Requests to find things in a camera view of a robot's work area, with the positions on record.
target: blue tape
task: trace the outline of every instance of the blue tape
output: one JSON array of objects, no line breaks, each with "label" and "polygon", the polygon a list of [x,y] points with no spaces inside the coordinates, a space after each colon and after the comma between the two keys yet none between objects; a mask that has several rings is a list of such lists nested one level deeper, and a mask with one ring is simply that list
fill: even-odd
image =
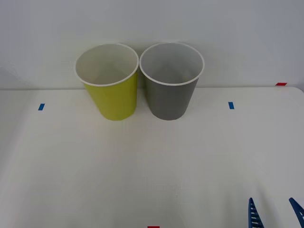
[{"label": "blue tape", "polygon": [[228,104],[229,104],[229,108],[230,108],[230,109],[234,109],[233,102],[228,102]]},{"label": "blue tape", "polygon": [[38,111],[42,111],[45,104],[40,104]]}]

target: white table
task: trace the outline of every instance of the white table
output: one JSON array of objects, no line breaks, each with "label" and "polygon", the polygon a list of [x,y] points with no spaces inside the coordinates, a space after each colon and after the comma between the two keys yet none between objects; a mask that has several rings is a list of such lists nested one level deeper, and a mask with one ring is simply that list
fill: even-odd
[{"label": "white table", "polygon": [[112,122],[85,90],[0,91],[1,227],[246,228],[252,197],[265,228],[300,228],[302,91],[198,88],[176,121],[138,97]]}]

